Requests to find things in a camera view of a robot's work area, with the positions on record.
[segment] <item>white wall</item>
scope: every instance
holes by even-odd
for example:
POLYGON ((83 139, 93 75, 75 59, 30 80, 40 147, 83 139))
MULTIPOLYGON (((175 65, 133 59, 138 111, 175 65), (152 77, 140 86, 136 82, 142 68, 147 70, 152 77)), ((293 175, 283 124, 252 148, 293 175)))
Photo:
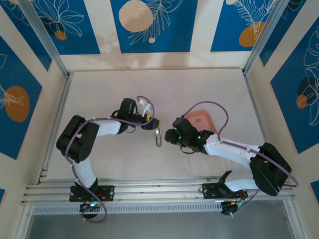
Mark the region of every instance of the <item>white wall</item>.
POLYGON ((61 58, 69 71, 242 67, 250 51, 210 52, 223 2, 198 0, 189 53, 121 54, 110 1, 85 0, 101 54, 61 58))
POLYGON ((300 182, 295 194, 314 239, 319 238, 319 205, 310 183, 319 179, 319 144, 297 154, 270 81, 318 18, 318 9, 319 1, 307 0, 266 66, 258 60, 248 74, 266 136, 288 161, 300 182))
POLYGON ((8 238, 12 219, 17 206, 21 203, 26 185, 35 183, 35 176, 40 167, 41 156, 49 137, 49 130, 65 79, 53 63, 49 72, 44 69, 1 7, 0 22, 1 37, 43 87, 18 159, 13 160, 0 153, 0 188, 6 191, 0 207, 1 239, 8 238))

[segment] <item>metal grate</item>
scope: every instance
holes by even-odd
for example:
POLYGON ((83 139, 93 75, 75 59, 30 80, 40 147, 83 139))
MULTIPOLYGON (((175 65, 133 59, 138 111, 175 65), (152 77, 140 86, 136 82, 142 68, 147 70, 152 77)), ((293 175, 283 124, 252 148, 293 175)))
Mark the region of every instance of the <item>metal grate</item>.
MULTIPOLYGON (((222 210, 221 203, 144 203, 144 204, 108 204, 109 214, 128 213, 186 213, 186 212, 219 212, 222 210)), ((52 205, 35 206, 32 215, 72 215, 79 214, 79 205, 52 205)), ((103 213, 103 208, 86 214, 103 213)))

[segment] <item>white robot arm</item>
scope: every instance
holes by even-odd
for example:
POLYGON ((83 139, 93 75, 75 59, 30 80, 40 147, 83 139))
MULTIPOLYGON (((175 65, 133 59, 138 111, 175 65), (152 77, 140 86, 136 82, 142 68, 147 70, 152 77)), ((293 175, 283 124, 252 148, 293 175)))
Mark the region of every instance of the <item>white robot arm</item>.
MULTIPOLYGON (((107 134, 118 134, 121 128, 121 123, 114 120, 108 120, 102 123, 99 123, 99 130, 96 137, 107 135, 107 134)), ((84 184, 85 187, 90 188, 96 181, 95 174, 93 172, 90 157, 87 157, 85 160, 78 163, 73 163, 75 171, 84 184)))
POLYGON ((75 186, 71 187, 70 202, 90 201, 93 195, 99 195, 105 190, 106 186, 98 186, 89 157, 96 137, 123 133, 129 125, 141 126, 145 130, 159 126, 159 120, 145 114, 150 111, 152 104, 143 100, 140 100, 140 104, 145 106, 143 115, 138 113, 135 100, 125 98, 120 109, 114 111, 111 117, 86 120, 81 116, 74 116, 68 123, 56 147, 71 164, 76 178, 75 186))
POLYGON ((289 164, 269 143, 262 146, 246 145, 220 138, 218 134, 207 130, 198 132, 185 117, 177 118, 172 126, 173 129, 165 134, 167 142, 180 146, 180 149, 190 148, 192 153, 217 155, 247 168, 239 172, 227 171, 223 175, 218 187, 222 189, 224 198, 231 198, 234 195, 232 192, 242 189, 260 189, 276 196, 291 172, 289 164))

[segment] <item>purple cable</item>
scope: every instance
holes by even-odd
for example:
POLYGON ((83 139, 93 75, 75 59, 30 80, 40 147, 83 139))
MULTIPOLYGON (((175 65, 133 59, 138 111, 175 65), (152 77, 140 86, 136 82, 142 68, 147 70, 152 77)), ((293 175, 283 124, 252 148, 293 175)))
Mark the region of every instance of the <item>purple cable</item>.
POLYGON ((152 107, 153 115, 152 115, 152 117, 151 117, 151 119, 150 119, 149 121, 147 121, 147 122, 145 122, 145 123, 142 123, 142 124, 138 124, 138 123, 129 122, 129 121, 127 121, 127 120, 114 119, 114 118, 111 118, 111 117, 88 119, 88 120, 85 121, 83 124, 81 124, 80 127, 78 127, 78 129, 75 131, 74 135, 72 136, 72 138, 71 138, 71 140, 70 140, 68 146, 66 147, 64 156, 65 156, 66 160, 71 164, 72 172, 73 172, 73 174, 74 174, 74 177, 75 177, 75 179, 76 179, 76 182, 77 182, 81 187, 83 187, 88 193, 90 193, 90 194, 92 195, 92 197, 93 197, 94 199, 96 199, 96 200, 101 204, 101 206, 103 207, 103 209, 104 209, 104 211, 105 211, 104 217, 103 217, 102 219, 94 221, 94 220, 87 220, 86 218, 84 218, 84 212, 85 212, 86 210, 83 210, 81 216, 82 216, 83 220, 86 221, 86 222, 89 222, 89 223, 100 223, 100 222, 104 221, 105 218, 106 218, 106 215, 107 215, 107 209, 106 209, 104 203, 103 203, 93 192, 91 192, 90 189, 88 189, 88 188, 81 182, 81 180, 80 180, 80 178, 79 178, 79 175, 78 175, 78 174, 76 173, 76 171, 75 171, 74 164, 73 164, 72 160, 69 159, 69 157, 68 157, 70 147, 71 147, 71 145, 72 145, 74 139, 76 138, 76 136, 77 136, 77 135, 79 134, 79 132, 81 131, 81 129, 82 129, 85 125, 87 125, 88 123, 93 122, 93 121, 115 120, 115 121, 118 121, 118 122, 123 122, 123 123, 130 124, 130 125, 133 125, 133 126, 144 126, 144 125, 149 124, 149 123, 154 119, 154 116, 155 116, 154 105, 152 104, 152 102, 151 102, 148 98, 146 98, 146 97, 144 97, 144 96, 137 96, 137 100, 138 100, 138 101, 139 101, 141 98, 143 98, 144 100, 146 100, 146 101, 151 105, 151 107, 152 107))
POLYGON ((259 189, 257 189, 257 191, 254 193, 253 196, 251 196, 251 198, 247 201, 247 203, 242 207, 242 209, 237 210, 235 213, 231 214, 231 216, 233 217, 234 215, 236 215, 237 213, 239 213, 241 210, 243 210, 252 200, 253 198, 257 195, 257 193, 259 192, 259 189))
MULTIPOLYGON (((226 127, 226 125, 228 124, 228 121, 229 121, 229 114, 227 112, 227 110, 225 109, 225 107, 223 107, 221 104, 217 103, 217 102, 214 102, 214 101, 201 101, 201 102, 198 102, 196 103, 195 105, 193 105, 185 114, 183 114, 182 116, 184 117, 185 115, 187 115, 193 108, 195 108, 197 105, 200 105, 200 104, 204 104, 204 103, 210 103, 210 104, 214 104, 214 105, 217 105, 219 106, 226 114, 226 122, 224 123, 224 125, 222 126, 222 128, 220 129, 220 131, 218 132, 217 134, 217 137, 218 137, 218 140, 222 143, 225 143, 227 145, 230 145, 230 146, 233 146, 233 147, 237 147, 237 148, 241 148, 243 150, 247 150, 247 151, 251 151, 259 156, 261 156, 262 158, 266 159, 267 161, 269 161, 270 163, 274 164, 276 167, 278 167, 281 171, 283 171, 288 177, 290 177, 293 182, 295 183, 295 185, 291 185, 291 184, 284 184, 284 186, 287 186, 287 187, 293 187, 293 188, 297 188, 299 187, 299 182, 297 181, 297 179, 290 173, 288 172, 285 168, 283 168, 281 165, 279 165, 278 163, 276 163, 274 160, 272 160, 271 158, 267 157, 266 155, 260 153, 260 152, 257 152, 253 149, 249 149, 247 147, 244 147, 244 146, 241 146, 241 145, 238 145, 238 144, 235 144, 235 143, 231 143, 231 142, 227 142, 227 141, 222 141, 221 140, 221 137, 220 137, 220 134, 221 132, 224 130, 224 128, 226 127)), ((255 194, 248 200, 248 202, 246 203, 246 205, 244 207, 246 207, 251 201, 252 199, 256 196, 256 194, 259 192, 259 189, 255 192, 255 194)))

